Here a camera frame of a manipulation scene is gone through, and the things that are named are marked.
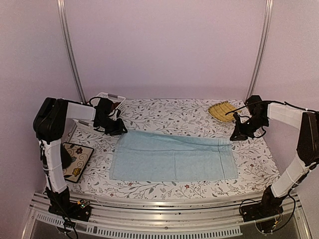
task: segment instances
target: square coaster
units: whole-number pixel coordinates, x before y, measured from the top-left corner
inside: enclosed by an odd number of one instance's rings
[[[64,179],[72,183],[77,183],[94,149],[87,146],[66,142],[63,143],[63,146],[71,155],[72,159],[71,165],[63,170]]]

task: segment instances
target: vertical metal pole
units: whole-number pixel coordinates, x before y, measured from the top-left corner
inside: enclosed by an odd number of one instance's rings
[[[61,27],[62,27],[63,38],[64,38],[69,62],[71,65],[71,70],[72,70],[72,74],[73,74],[73,78],[74,78],[74,82],[75,82],[75,87],[76,87],[76,90],[78,92],[80,100],[82,102],[86,102],[84,91],[83,91],[82,84],[81,84],[80,77],[79,77],[79,72],[78,72],[78,69],[76,67],[73,49],[72,49],[69,27],[68,27],[68,23],[67,23],[67,19],[66,19],[64,0],[57,0],[57,3],[58,3],[58,12],[59,12],[59,17],[60,17],[60,22],[61,22]]]
[[[264,51],[266,47],[266,42],[267,42],[267,37],[268,37],[268,32],[269,32],[269,27],[270,27],[270,22],[271,22],[271,15],[273,11],[273,0],[267,0],[266,1],[266,10],[265,10],[265,17],[264,17],[264,25],[263,25],[263,30],[262,30],[262,36],[260,39],[260,44],[259,44],[259,50],[258,50],[258,55],[253,71],[253,75],[250,81],[250,85],[248,88],[248,92],[245,98],[245,101],[252,96],[255,90],[255,86],[257,83],[262,59],[264,56]]]

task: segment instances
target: black cable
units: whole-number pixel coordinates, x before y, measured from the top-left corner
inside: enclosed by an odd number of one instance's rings
[[[94,128],[93,130],[95,130],[96,132],[105,133],[105,130],[99,130],[99,128]]]
[[[51,180],[49,177],[47,177],[48,179],[48,182],[49,182],[49,185],[50,185],[50,190],[53,190],[52,189],[52,184],[51,184]],[[62,216],[62,219],[64,220],[64,233],[66,234],[66,236],[70,239],[74,239],[72,237],[69,236],[68,233],[66,233],[66,223],[70,224],[72,229],[74,230],[74,233],[75,233],[75,236],[76,236],[76,239],[79,239],[79,235],[77,233],[77,231],[75,230],[75,226],[73,225],[73,222],[71,221],[70,217],[67,215],[67,213],[63,210],[63,208],[61,207],[61,205],[58,203],[58,201],[56,200],[55,196],[54,196],[54,192],[52,191],[52,196],[53,196],[53,199],[54,199],[54,202],[58,205],[58,207],[61,209],[61,211],[63,212],[63,214],[65,216]]]
[[[245,199],[244,201],[242,201],[241,204],[239,205],[239,214],[240,214],[241,216],[243,216],[243,215],[242,215],[240,209],[241,209],[243,203],[244,203],[244,202],[247,202],[247,201],[252,201],[252,202],[254,202],[254,203],[259,203],[258,201],[255,201],[255,200],[253,200],[253,199]]]
[[[92,103],[91,103],[91,101],[93,100],[93,99],[105,99],[105,98],[103,98],[103,97],[100,97],[100,96],[95,96],[95,97],[92,97],[90,100],[89,100],[89,105],[90,106],[92,106],[93,107],[93,105],[92,105]],[[113,102],[113,101],[111,101],[112,102],[112,106],[114,106],[114,112],[113,112],[113,114],[111,114],[111,115],[108,115],[108,117],[112,117],[114,114],[115,114],[115,112],[116,112],[116,110],[115,110],[115,103]]]
[[[264,131],[263,134],[261,136],[255,136],[255,138],[261,138],[262,136],[266,134],[266,131],[263,126],[261,126],[261,129]]]
[[[244,106],[239,107],[238,109],[235,109],[235,110],[233,110],[233,111],[227,112],[225,115],[228,115],[228,114],[230,114],[230,113],[236,112],[236,111],[241,110],[241,109],[243,109],[243,108],[246,108],[246,107],[248,107],[248,106],[252,106],[252,105],[254,105],[254,104],[259,104],[259,103],[278,103],[278,104],[284,105],[284,103],[279,102],[279,101],[258,101],[258,102],[254,102],[254,103],[251,103],[251,104],[248,104],[248,105],[244,105]]]
[[[285,101],[285,104],[287,106],[290,106],[290,107],[293,107],[293,108],[296,108],[298,110],[302,110],[302,111],[309,111],[309,112],[313,112],[313,113],[318,113],[318,111],[314,111],[314,110],[306,110],[305,108],[301,108],[301,107],[298,107],[298,106],[294,106],[292,104],[289,104],[287,101]]]
[[[282,229],[285,225],[288,224],[288,222],[290,222],[291,218],[293,217],[294,213],[295,213],[295,209],[296,209],[296,200],[290,195],[290,192],[291,192],[292,189],[290,189],[288,191],[288,196],[294,201],[294,209],[293,209],[293,212],[291,213],[290,217],[288,218],[288,220],[285,222],[285,224],[283,224],[280,228],[278,229],[274,229],[272,232],[276,232],[276,231],[279,231],[280,229]]]
[[[240,116],[238,115],[240,118],[249,118],[249,116]]]

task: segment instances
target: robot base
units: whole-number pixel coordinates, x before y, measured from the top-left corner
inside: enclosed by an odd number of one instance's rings
[[[66,212],[71,219],[76,219],[84,222],[89,221],[92,210],[90,206],[81,208],[77,203],[71,203],[71,209],[72,210],[69,210],[69,212]],[[65,214],[60,209],[57,209],[53,206],[49,207],[49,212],[55,215],[65,216]]]
[[[273,207],[269,208],[267,211],[261,212],[260,204],[250,204],[246,206],[242,206],[240,208],[240,213],[243,215],[244,222],[259,220],[262,218],[272,217],[283,213],[283,207]]]

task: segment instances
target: metal rail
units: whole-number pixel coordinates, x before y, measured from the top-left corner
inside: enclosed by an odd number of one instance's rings
[[[76,87],[76,90],[78,92],[80,100],[82,102],[86,102],[86,98],[84,95],[84,91],[82,88],[79,72],[78,72],[78,69],[76,67],[75,57],[74,57],[74,53],[73,53],[73,49],[72,49],[69,27],[68,27],[68,22],[66,19],[64,0],[57,0],[57,4],[58,4],[58,12],[59,12],[59,17],[60,17],[60,22],[61,22],[61,27],[62,27],[63,38],[64,38],[69,62],[71,65],[71,70],[72,70],[72,75],[73,75],[73,79],[75,82],[75,87]]]
[[[216,231],[232,230],[235,227],[246,225],[239,214],[238,207],[243,199],[261,199],[261,193],[241,195],[235,197],[199,199],[199,200],[176,200],[176,201],[152,201],[152,200],[127,200],[101,197],[71,192],[71,200],[80,198],[91,200],[92,214],[89,222],[74,220],[80,232],[89,233],[91,228],[98,228],[101,233],[107,231],[121,231],[142,234],[189,234],[215,233]],[[299,213],[302,208],[296,194],[293,197],[297,201]],[[35,193],[30,203],[30,208],[39,212],[42,221],[55,221],[59,226],[61,217],[48,213],[50,201],[46,195]],[[291,213],[293,202],[287,198],[283,202],[284,214]],[[308,234],[306,228],[302,234]]]
[[[266,1],[265,16],[264,16],[264,25],[263,25],[262,35],[261,35],[261,39],[260,39],[258,54],[257,54],[253,75],[252,75],[252,78],[251,78],[251,81],[249,84],[249,88],[248,88],[248,92],[247,92],[245,101],[249,97],[252,96],[252,94],[254,93],[255,87],[256,87],[262,59],[263,59],[264,52],[265,52],[266,42],[267,42],[267,38],[268,38],[268,32],[269,32],[269,28],[270,28],[272,11],[273,11],[273,0],[267,0]]]

